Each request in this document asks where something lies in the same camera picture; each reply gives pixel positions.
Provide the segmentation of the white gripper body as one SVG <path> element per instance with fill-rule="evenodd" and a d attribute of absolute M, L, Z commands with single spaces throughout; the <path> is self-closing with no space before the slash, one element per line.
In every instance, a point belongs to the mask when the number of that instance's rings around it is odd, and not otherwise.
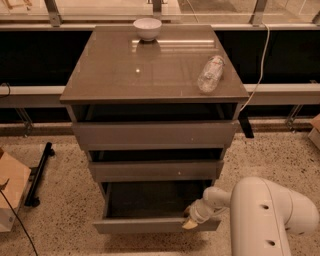
<path fill-rule="evenodd" d="M 215 215 L 216 205 L 205 199 L 194 201 L 189 210 L 189 217 L 197 224 L 202 224 Z"/>

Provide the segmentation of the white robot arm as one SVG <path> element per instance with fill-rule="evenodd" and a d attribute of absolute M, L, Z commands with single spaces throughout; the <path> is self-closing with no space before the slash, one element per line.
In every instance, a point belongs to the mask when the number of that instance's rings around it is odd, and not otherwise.
<path fill-rule="evenodd" d="M 287 235 L 308 235 L 319 211 L 306 196 L 259 177 L 245 177 L 226 192 L 208 187 L 186 208 L 182 227 L 196 228 L 230 210 L 232 256 L 291 256 Z"/>

